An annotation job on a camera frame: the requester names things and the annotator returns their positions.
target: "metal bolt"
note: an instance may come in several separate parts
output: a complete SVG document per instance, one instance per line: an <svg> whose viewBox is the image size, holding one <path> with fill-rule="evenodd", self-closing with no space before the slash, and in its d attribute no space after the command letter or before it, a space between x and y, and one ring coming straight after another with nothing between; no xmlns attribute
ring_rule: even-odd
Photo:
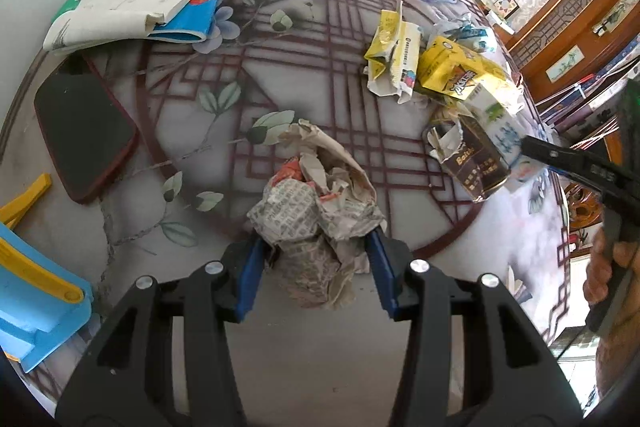
<svg viewBox="0 0 640 427"><path fill-rule="evenodd" d="M427 263L427 261L425 261L424 259L414 259L413 261L411 261L409 266L413 271L418 273L424 273L429 269L429 263Z"/></svg>
<svg viewBox="0 0 640 427"><path fill-rule="evenodd" d="M211 263L207 263L207 265L204 267L204 271L209 275L220 273L223 269L225 269L225 266L220 263L220 261L211 261Z"/></svg>
<svg viewBox="0 0 640 427"><path fill-rule="evenodd" d="M482 281L482 284L488 288L495 288L500 284L500 279L492 273L485 273L480 280Z"/></svg>
<svg viewBox="0 0 640 427"><path fill-rule="evenodd" d="M153 286L154 280L151 279L148 275L143 275L136 281L136 286L141 290L146 290L147 288L151 288Z"/></svg>

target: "dark tablet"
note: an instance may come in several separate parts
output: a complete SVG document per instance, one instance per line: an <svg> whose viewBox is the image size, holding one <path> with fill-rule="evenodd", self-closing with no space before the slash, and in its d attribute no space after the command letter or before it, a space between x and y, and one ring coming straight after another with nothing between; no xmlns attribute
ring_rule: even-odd
<svg viewBox="0 0 640 427"><path fill-rule="evenodd" d="M136 125L94 74L52 74L38 89L34 106L66 192L88 203L134 149Z"/></svg>

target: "crumpled trash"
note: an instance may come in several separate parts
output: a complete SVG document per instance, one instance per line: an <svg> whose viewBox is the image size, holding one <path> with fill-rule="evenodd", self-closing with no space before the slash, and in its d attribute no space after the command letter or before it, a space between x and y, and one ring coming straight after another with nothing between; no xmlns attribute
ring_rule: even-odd
<svg viewBox="0 0 640 427"><path fill-rule="evenodd" d="M306 308L353 302L354 273L369 270L364 236L386 220L364 170L337 141L305 120L280 141L298 155L287 161L247 213L254 229L278 247L273 274Z"/></svg>

